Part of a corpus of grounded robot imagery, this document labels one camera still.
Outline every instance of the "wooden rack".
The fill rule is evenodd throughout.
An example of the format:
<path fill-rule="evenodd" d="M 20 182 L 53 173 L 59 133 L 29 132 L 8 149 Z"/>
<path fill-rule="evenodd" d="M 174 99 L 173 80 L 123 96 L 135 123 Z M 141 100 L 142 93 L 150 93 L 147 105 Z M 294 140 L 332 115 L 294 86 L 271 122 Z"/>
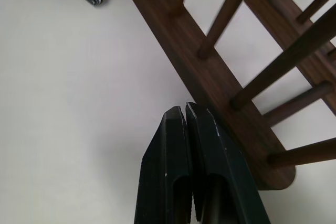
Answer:
<path fill-rule="evenodd" d="M 323 99 L 336 112 L 336 5 L 318 21 L 310 17 L 328 0 L 302 11 L 292 0 L 225 0 L 205 36 L 184 0 L 133 0 L 198 104 L 207 106 L 244 153 L 260 190 L 284 189 L 295 165 L 336 158 L 336 138 L 285 150 L 271 126 Z M 214 48 L 242 1 L 284 50 L 242 88 Z M 261 115 L 252 98 L 297 67 L 312 85 L 305 93 Z"/>

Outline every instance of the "white surface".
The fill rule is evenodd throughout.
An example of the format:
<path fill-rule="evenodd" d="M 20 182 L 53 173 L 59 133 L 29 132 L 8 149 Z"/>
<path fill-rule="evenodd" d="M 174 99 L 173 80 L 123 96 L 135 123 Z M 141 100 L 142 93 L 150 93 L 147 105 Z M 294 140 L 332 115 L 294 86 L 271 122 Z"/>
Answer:
<path fill-rule="evenodd" d="M 207 31 L 222 1 L 186 7 Z M 133 2 L 0 0 L 0 27 L 0 223 L 133 223 L 142 155 L 164 111 L 192 99 Z M 216 47 L 242 85 L 281 52 L 245 4 Z M 255 103 L 308 88 L 295 69 Z M 335 124 L 318 101 L 274 131 L 294 148 Z M 271 222 L 335 223 L 335 169 L 299 166 L 291 187 L 261 192 Z"/>

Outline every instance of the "wooden rail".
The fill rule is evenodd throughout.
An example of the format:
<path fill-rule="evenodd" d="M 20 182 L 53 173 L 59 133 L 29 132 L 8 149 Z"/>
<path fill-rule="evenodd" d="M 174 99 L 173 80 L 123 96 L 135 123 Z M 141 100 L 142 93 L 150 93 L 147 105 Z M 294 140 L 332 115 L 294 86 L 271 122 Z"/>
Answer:
<path fill-rule="evenodd" d="M 336 138 L 272 154 L 268 157 L 268 163 L 273 168 L 280 168 L 332 159 L 336 159 Z"/>
<path fill-rule="evenodd" d="M 184 0 L 133 1 L 194 100 L 229 130 L 259 189 L 286 188 L 295 165 L 336 158 L 335 138 L 285 151 L 269 127 L 321 98 L 336 112 L 336 50 L 329 42 L 336 5 L 313 24 L 309 18 L 328 0 L 314 0 L 304 12 L 292 0 L 244 0 L 284 52 L 242 89 L 214 49 L 242 0 L 225 0 L 207 36 Z M 295 66 L 313 88 L 261 116 L 251 99 Z"/>

